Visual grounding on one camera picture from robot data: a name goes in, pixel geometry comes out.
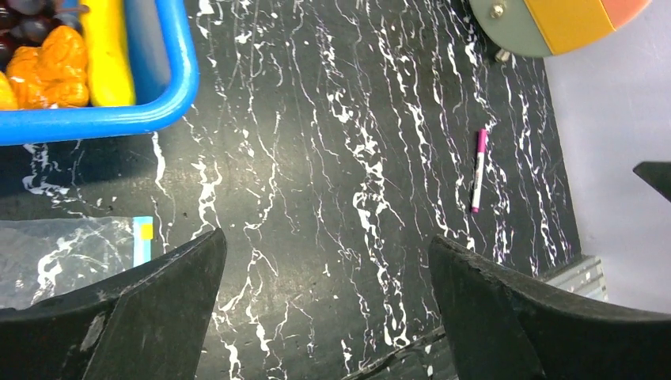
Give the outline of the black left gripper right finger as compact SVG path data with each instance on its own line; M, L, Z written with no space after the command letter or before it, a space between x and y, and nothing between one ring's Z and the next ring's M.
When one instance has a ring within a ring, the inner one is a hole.
M443 237L434 297L461 379L667 379L670 317L553 287Z

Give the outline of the dark purple grape bunch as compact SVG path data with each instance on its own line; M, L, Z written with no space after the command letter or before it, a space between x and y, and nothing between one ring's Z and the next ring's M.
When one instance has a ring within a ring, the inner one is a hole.
M80 16L87 12L80 1L1 0L1 71L19 47L39 47L59 26L82 34Z

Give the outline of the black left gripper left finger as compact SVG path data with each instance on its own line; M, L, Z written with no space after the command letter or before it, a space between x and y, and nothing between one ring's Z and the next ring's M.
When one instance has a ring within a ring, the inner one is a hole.
M192 379L227 254L207 232L136 268L1 312L4 379Z

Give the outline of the clear zip top bag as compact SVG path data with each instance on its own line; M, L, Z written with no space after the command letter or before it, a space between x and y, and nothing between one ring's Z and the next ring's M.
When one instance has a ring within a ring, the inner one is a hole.
M151 259L151 216L1 222L1 307L25 309Z

